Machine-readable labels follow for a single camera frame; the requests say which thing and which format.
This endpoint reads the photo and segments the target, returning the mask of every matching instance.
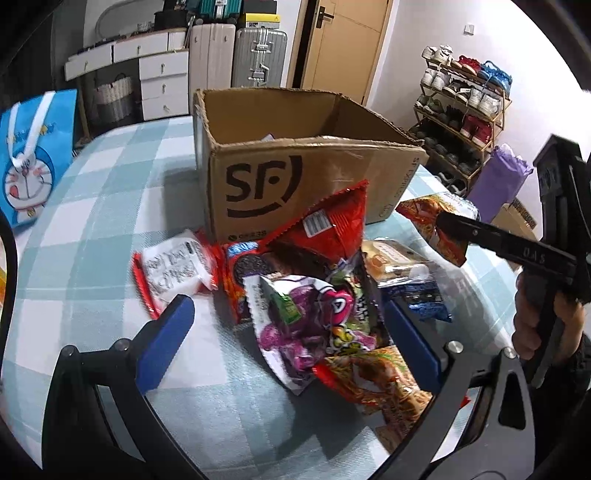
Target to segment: white bag handle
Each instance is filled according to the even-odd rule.
[[[28,168],[28,166],[31,164],[31,160],[35,157],[35,148],[37,147],[37,141],[39,140],[41,127],[43,127],[43,122],[45,121],[47,111],[49,110],[51,101],[53,100],[53,96],[55,94],[55,91],[51,91],[46,92],[43,95],[43,98],[37,107],[35,117],[33,117],[33,122],[31,123],[31,129],[29,130],[29,136],[27,137],[25,149],[19,153],[16,158],[12,156],[12,152],[14,150],[14,128],[17,123],[18,107],[20,106],[21,102],[15,103],[10,109],[7,137],[8,156],[12,161],[12,165],[14,165],[14,168],[17,170],[23,168],[23,166]]]

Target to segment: door handle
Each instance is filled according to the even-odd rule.
[[[322,22],[324,21],[324,18],[330,18],[333,19],[335,16],[326,13],[326,8],[325,7],[320,7],[318,10],[318,20],[316,22],[316,28],[322,28]]]

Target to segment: metal screw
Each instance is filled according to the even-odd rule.
[[[506,346],[505,348],[503,348],[503,354],[507,358],[511,358],[512,360],[517,356],[517,352],[513,350],[510,346]]]
[[[120,338],[115,342],[113,347],[115,350],[119,350],[120,352],[125,352],[129,348],[129,340],[127,338]]]
[[[462,353],[464,351],[464,346],[457,340],[452,340],[447,344],[447,349],[451,353]]]
[[[61,349],[61,354],[64,356],[71,356],[74,354],[74,347],[73,345],[66,345],[64,348]]]

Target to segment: red shoe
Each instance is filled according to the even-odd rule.
[[[476,118],[475,122],[477,127],[476,132],[472,137],[472,141],[480,148],[485,148],[491,141],[492,126],[487,124],[484,120],[480,120],[479,118]]]
[[[478,119],[475,116],[466,115],[460,133],[466,138],[472,138],[472,135],[474,135],[478,128],[478,124],[476,123],[477,121]]]
[[[476,59],[470,59],[464,55],[460,55],[458,63],[462,65],[462,70],[473,75],[478,75],[478,72],[480,71],[480,62]]]

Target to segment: table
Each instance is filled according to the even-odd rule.
[[[105,349],[133,338],[149,317],[130,275],[131,254],[203,224],[194,162],[190,117],[108,132],[78,156],[32,228],[19,264],[1,410],[39,464],[60,349]],[[404,198],[442,189],[420,167]],[[436,276],[455,317],[443,335],[480,351],[509,343],[515,275],[505,261],[470,247],[467,264],[453,267],[397,213],[366,234],[394,237],[439,262]],[[233,325],[222,293],[198,296],[195,304],[191,331],[147,397],[210,478],[363,479],[383,462],[387,454],[355,406],[319,382],[299,397],[279,384],[252,326]],[[101,393],[111,418],[112,399]],[[468,413],[460,412],[446,448]],[[139,455],[124,433],[118,436]]]

